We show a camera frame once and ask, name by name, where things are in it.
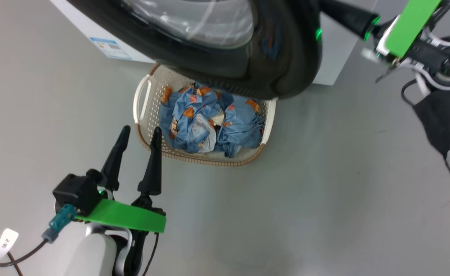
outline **green led light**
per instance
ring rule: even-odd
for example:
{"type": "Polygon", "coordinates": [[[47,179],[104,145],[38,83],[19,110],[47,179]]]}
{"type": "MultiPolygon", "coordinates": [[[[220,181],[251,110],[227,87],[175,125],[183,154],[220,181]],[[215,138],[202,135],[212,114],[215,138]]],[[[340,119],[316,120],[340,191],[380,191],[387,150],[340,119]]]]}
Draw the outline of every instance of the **green led light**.
{"type": "MultiPolygon", "coordinates": [[[[380,20],[381,20],[381,17],[378,16],[377,18],[373,19],[371,24],[375,26],[375,25],[377,25],[379,23],[380,20]]],[[[365,42],[368,41],[368,39],[370,38],[370,35],[371,35],[370,31],[367,31],[365,33],[365,42]]]]}
{"type": "Polygon", "coordinates": [[[381,17],[377,17],[377,18],[375,18],[374,20],[373,20],[373,22],[372,22],[372,24],[373,25],[377,25],[378,23],[379,23],[379,21],[381,20],[381,17]]]}
{"type": "Polygon", "coordinates": [[[317,31],[315,32],[315,38],[317,41],[322,40],[322,29],[317,29],[317,31]]]}

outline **white cloth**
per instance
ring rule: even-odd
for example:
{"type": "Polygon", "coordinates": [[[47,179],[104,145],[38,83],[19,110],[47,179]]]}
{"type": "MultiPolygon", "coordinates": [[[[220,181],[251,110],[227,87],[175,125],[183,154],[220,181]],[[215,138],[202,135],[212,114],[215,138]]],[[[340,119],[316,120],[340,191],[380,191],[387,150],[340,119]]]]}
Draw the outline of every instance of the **white cloth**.
{"type": "Polygon", "coordinates": [[[214,130],[214,127],[212,127],[211,124],[209,124],[209,121],[201,114],[196,115],[195,120],[197,124],[200,124],[200,126],[206,128],[209,132],[209,136],[202,143],[199,153],[212,152],[216,145],[216,131],[214,130]]]}
{"type": "Polygon", "coordinates": [[[218,115],[216,115],[215,117],[212,117],[211,121],[213,121],[214,125],[216,126],[222,126],[223,122],[225,121],[225,112],[223,112],[223,110],[220,110],[220,113],[218,113],[218,115]]]}

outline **black cable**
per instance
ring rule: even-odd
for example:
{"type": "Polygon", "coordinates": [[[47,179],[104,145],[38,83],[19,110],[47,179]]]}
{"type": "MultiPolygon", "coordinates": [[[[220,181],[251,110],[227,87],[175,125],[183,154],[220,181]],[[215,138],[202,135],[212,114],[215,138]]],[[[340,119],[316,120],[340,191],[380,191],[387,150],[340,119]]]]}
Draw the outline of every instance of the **black cable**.
{"type": "MultiPolygon", "coordinates": [[[[10,259],[12,262],[15,261],[15,259],[13,258],[12,254],[11,254],[10,252],[8,252],[7,255],[8,255],[9,259],[10,259]]],[[[22,274],[22,271],[20,271],[20,268],[19,268],[19,266],[18,266],[17,264],[15,264],[13,267],[15,268],[15,270],[17,271],[17,274],[18,274],[19,276],[24,276],[24,275],[22,274]]]]}
{"type": "Polygon", "coordinates": [[[13,260],[11,262],[8,263],[0,263],[0,267],[9,267],[9,266],[15,266],[20,262],[25,261],[27,258],[31,257],[32,255],[34,255],[36,252],[38,252],[41,248],[43,248],[43,246],[48,242],[47,239],[44,239],[38,246],[36,246],[36,248],[34,248],[33,250],[31,250],[30,253],[27,253],[26,255],[24,255],[23,257],[18,258],[17,260],[13,260]]]}
{"type": "Polygon", "coordinates": [[[148,268],[150,267],[150,264],[152,263],[152,260],[153,260],[153,256],[155,255],[155,251],[157,250],[157,244],[159,243],[159,234],[155,233],[155,235],[157,237],[155,238],[155,245],[153,246],[152,255],[150,256],[150,259],[148,260],[148,264],[146,265],[145,272],[143,272],[142,276],[145,276],[146,273],[148,272],[148,268]]]}
{"type": "Polygon", "coordinates": [[[429,25],[429,29],[431,31],[434,30],[434,28],[436,27],[436,25],[439,23],[439,21],[441,20],[441,18],[443,18],[447,12],[450,10],[450,0],[448,1],[443,1],[440,3],[440,6],[438,8],[438,11],[435,12],[433,14],[433,16],[431,16],[428,25],[429,25]]]}
{"type": "Polygon", "coordinates": [[[411,80],[410,82],[407,82],[404,87],[402,87],[402,100],[404,100],[406,103],[408,103],[411,107],[414,107],[414,104],[409,101],[409,99],[407,99],[407,97],[405,96],[405,91],[410,87],[413,86],[414,84],[417,83],[416,79],[411,80]]]}

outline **clothes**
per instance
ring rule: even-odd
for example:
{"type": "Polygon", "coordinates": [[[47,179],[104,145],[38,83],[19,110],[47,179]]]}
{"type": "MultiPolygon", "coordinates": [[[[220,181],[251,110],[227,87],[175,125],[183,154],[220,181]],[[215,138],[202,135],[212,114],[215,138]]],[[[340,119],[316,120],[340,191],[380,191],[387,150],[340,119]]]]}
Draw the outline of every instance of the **clothes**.
{"type": "Polygon", "coordinates": [[[192,136],[200,136],[203,133],[208,133],[205,140],[199,144],[199,153],[212,152],[214,146],[216,145],[216,131],[214,127],[211,126],[209,120],[207,120],[203,115],[196,115],[195,123],[193,125],[192,136]]]}
{"type": "Polygon", "coordinates": [[[231,158],[242,147],[256,148],[260,143],[263,118],[258,111],[252,99],[191,84],[177,93],[165,90],[160,126],[175,149],[191,154],[224,151],[231,158]]]}
{"type": "Polygon", "coordinates": [[[242,147],[257,148],[263,128],[259,104],[250,98],[234,96],[234,101],[225,110],[225,121],[218,133],[215,150],[232,158],[242,147]]]}
{"type": "Polygon", "coordinates": [[[260,43],[260,49],[270,60],[275,61],[281,53],[281,28],[274,23],[268,23],[266,36],[260,43]]]}

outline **laundry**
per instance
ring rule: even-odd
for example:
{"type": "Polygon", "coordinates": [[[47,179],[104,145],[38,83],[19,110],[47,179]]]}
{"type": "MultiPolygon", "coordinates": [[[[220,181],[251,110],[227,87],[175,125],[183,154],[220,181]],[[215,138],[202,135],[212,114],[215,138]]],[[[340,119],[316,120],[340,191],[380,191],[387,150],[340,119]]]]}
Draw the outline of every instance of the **laundry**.
{"type": "Polygon", "coordinates": [[[257,148],[264,130],[264,120],[259,114],[259,104],[242,96],[234,96],[225,110],[225,121],[218,133],[216,151],[225,157],[234,157],[242,147],[257,148]]]}
{"type": "Polygon", "coordinates": [[[263,117],[253,99],[190,84],[178,92],[166,87],[161,102],[160,127],[175,149],[223,151],[232,158],[242,147],[257,148],[262,138],[263,117]]]}

